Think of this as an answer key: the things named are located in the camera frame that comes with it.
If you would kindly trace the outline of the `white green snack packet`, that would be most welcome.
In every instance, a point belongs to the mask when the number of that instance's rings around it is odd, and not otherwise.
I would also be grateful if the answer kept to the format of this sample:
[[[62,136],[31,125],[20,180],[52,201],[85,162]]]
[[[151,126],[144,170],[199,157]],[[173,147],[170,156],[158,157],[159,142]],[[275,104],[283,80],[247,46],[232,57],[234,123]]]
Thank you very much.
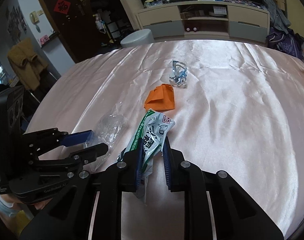
[[[141,150],[141,179],[134,195],[144,203],[149,176],[153,173],[154,156],[163,151],[167,133],[174,125],[174,120],[167,115],[153,109],[147,110],[126,149],[117,158],[117,161],[122,161],[127,152],[137,148]]]

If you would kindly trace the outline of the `clear plastic bag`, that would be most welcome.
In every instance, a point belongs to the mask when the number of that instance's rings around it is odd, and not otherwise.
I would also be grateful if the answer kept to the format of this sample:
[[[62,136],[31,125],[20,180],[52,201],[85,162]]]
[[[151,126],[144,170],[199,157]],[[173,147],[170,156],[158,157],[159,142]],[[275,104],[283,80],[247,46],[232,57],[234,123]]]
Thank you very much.
[[[127,118],[121,114],[122,102],[118,102],[109,112],[104,114],[96,123],[94,130],[83,144],[83,148],[88,148],[97,144],[104,143],[108,146],[108,152],[96,161],[87,164],[86,167],[92,173],[107,161],[112,153],[114,146],[119,142],[120,137],[127,129]]]

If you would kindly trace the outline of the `orange paper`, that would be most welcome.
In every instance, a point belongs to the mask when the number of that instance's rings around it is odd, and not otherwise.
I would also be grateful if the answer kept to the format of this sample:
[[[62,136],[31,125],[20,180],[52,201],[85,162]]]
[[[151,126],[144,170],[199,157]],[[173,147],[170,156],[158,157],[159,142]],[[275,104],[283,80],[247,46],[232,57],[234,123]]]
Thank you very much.
[[[146,110],[169,111],[175,109],[174,89],[169,84],[161,84],[149,92],[145,102]]]

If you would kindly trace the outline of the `blue white wrapper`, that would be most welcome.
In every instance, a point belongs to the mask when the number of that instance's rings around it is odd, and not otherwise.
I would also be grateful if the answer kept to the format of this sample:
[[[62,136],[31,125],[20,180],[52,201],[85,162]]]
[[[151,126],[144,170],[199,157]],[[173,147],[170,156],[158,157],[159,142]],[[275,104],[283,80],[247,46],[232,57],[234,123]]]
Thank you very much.
[[[187,86],[187,65],[183,62],[173,60],[171,62],[172,72],[169,74],[169,82],[172,86],[185,88]]]

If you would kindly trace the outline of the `pink satin tablecloth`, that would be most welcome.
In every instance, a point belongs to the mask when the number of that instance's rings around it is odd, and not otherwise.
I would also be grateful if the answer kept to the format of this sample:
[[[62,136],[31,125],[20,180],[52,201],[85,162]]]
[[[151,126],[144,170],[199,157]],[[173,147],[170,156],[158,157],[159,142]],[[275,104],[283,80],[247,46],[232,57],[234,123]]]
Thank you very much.
[[[28,132],[94,129],[117,108],[127,128],[117,159],[145,115],[149,91],[169,81],[171,63],[187,65],[176,87],[174,149],[202,170],[227,171],[285,237],[304,219],[304,63],[254,44],[188,40],[114,50],[74,65],[35,112]]]

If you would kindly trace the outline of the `brown hanging jacket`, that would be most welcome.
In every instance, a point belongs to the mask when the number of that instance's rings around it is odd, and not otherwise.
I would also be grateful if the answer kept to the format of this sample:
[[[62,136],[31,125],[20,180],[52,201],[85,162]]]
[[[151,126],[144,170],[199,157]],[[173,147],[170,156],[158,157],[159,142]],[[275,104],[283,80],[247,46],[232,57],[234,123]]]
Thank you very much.
[[[34,51],[31,39],[25,38],[8,52],[8,61],[26,90],[36,90],[40,85],[40,74],[49,66],[48,62]]]

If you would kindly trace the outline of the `grey round stool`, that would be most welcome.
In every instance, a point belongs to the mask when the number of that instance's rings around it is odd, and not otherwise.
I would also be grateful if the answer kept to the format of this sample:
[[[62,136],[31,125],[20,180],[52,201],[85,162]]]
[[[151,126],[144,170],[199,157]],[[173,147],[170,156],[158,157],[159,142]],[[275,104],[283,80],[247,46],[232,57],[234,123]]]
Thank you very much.
[[[120,42],[122,48],[136,47],[144,44],[154,43],[155,39],[150,29],[142,29],[127,35]]]

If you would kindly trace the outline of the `red diamond door sign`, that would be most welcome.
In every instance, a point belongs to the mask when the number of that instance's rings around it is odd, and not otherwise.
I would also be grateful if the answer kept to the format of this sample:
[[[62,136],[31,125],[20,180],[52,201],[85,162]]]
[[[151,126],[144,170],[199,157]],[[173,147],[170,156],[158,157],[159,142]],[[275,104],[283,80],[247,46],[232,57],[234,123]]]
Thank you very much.
[[[57,3],[55,4],[54,11],[59,12],[62,14],[68,14],[69,7],[71,3],[65,0],[57,0]]]

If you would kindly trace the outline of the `dark wooden door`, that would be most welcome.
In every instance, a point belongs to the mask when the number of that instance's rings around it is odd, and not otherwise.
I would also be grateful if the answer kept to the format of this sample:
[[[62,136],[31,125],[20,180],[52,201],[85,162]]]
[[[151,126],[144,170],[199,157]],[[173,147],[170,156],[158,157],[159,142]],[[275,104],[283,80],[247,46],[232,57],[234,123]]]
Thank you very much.
[[[54,11],[57,0],[38,0],[59,40],[76,62],[99,54],[99,34],[90,0],[65,0],[71,3],[68,14]]]

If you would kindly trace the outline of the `beige tv cabinet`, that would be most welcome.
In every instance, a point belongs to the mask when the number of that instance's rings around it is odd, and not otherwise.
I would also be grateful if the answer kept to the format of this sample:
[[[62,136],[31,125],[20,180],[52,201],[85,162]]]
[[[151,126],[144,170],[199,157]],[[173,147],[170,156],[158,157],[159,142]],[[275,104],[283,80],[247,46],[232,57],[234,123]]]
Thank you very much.
[[[266,9],[223,1],[185,1],[137,13],[140,29],[157,41],[227,40],[264,45],[270,32]]]

